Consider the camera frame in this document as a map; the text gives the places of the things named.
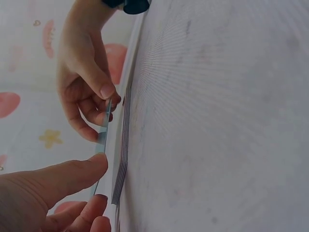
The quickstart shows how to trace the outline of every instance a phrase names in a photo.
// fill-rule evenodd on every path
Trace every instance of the yellow flower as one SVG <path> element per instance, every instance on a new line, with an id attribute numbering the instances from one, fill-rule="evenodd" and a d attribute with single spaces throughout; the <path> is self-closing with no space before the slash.
<path id="1" fill-rule="evenodd" d="M 52 148 L 52 146 L 55 144 L 62 144 L 63 141 L 59 139 L 60 131 L 56 130 L 46 130 L 44 135 L 41 135 L 39 137 L 40 141 L 45 142 L 45 147 L 47 149 Z"/>

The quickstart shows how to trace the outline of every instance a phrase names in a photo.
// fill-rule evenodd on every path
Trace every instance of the hand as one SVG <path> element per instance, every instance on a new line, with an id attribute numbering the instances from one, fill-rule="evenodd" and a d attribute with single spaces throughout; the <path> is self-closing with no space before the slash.
<path id="1" fill-rule="evenodd" d="M 77 0 L 59 44 L 57 90 L 64 112 L 71 126 L 92 142 L 98 140 L 98 133 L 80 111 L 87 121 L 101 126 L 109 99 L 112 111 L 121 101 L 111 81 L 101 37 L 101 29 L 114 11 L 100 0 Z"/>
<path id="2" fill-rule="evenodd" d="M 60 213 L 46 216 L 64 197 L 96 183 L 107 171 L 105 154 L 44 169 L 0 176 L 1 232 L 110 232 L 102 214 L 107 197 L 94 196 Z"/>

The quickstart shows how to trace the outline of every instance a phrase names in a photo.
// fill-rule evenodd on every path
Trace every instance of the dark watch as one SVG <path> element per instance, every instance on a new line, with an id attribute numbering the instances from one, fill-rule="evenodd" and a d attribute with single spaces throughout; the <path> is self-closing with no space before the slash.
<path id="1" fill-rule="evenodd" d="M 124 12 L 129 15 L 138 15 L 149 9 L 148 0 L 102 0 L 111 8 L 116 8 L 123 4 Z"/>

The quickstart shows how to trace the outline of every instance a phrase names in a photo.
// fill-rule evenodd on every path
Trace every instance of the white surface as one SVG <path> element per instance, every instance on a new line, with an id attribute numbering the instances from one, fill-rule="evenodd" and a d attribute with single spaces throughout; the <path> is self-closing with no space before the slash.
<path id="1" fill-rule="evenodd" d="M 121 232 L 309 231 L 309 2 L 156 0 Z"/>

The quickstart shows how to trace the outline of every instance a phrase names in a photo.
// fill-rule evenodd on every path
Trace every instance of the clear plastic ruler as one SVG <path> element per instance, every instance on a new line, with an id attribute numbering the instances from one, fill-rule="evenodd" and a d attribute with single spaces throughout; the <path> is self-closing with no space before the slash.
<path id="1" fill-rule="evenodd" d="M 112 101 L 109 101 L 106 107 L 106 114 L 103 120 L 103 125 L 100 128 L 100 132 L 98 134 L 98 144 L 96 146 L 96 154 L 105 153 L 108 123 L 109 123 L 109 119 L 111 115 L 111 105 L 112 105 Z M 98 183 L 99 181 L 92 186 L 92 193 L 91 193 L 92 196 L 96 194 Z"/>

